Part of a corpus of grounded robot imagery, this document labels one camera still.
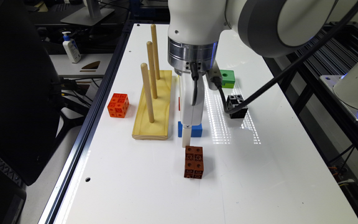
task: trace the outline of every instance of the green block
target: green block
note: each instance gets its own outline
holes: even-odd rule
[[[232,83],[234,86],[234,84],[236,82],[236,78],[234,78],[234,71],[221,70],[221,73],[222,73],[222,87],[228,83]]]
[[[225,85],[222,85],[222,88],[234,88],[233,83],[226,83]]]

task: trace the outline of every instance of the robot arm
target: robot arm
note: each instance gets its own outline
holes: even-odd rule
[[[236,31],[241,40],[259,55],[279,57],[295,51],[313,38],[336,2],[169,0],[168,62],[181,76],[182,146],[190,144],[191,126],[201,123],[204,106],[202,76],[215,65],[219,36],[223,30]],[[197,64],[197,82],[193,79],[195,71],[191,71],[191,63]]]

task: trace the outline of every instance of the cube with holes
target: cube with holes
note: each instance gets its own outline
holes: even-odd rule
[[[234,77],[234,71],[221,70],[222,74],[222,88],[234,88],[236,78]]]
[[[204,173],[203,148],[186,146],[185,178],[201,179]]]
[[[120,93],[113,94],[110,103],[107,105],[110,117],[112,118],[125,118],[128,107],[128,95]]]
[[[242,103],[243,101],[244,99],[242,98],[242,95],[229,95],[227,96],[226,105],[227,108],[230,110],[239,106],[239,104]],[[247,111],[248,111],[248,107],[244,107],[240,111],[230,114],[230,118],[231,119],[245,118]]]

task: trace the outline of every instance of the wooden base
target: wooden base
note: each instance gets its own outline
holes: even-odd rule
[[[172,71],[160,71],[157,80],[157,99],[152,99],[154,122],[149,122],[144,88],[140,95],[132,137],[141,140],[166,140],[168,138],[169,107],[171,100]]]

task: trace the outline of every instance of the brown cube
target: brown cube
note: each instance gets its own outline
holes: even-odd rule
[[[186,161],[194,161],[194,149],[193,146],[186,146]]]
[[[194,175],[193,175],[193,178],[194,178],[194,179],[201,179],[201,178],[203,178],[203,176],[202,176],[202,175],[199,175],[199,174],[194,174]]]
[[[194,162],[193,161],[185,162],[185,174],[194,174]]]
[[[185,178],[193,178],[193,174],[185,174]]]
[[[204,173],[204,163],[203,162],[195,162],[194,164],[194,178],[199,176],[198,179],[201,179]]]
[[[203,148],[202,147],[198,147],[195,146],[193,147],[193,151],[194,151],[194,160],[196,162],[203,162]]]

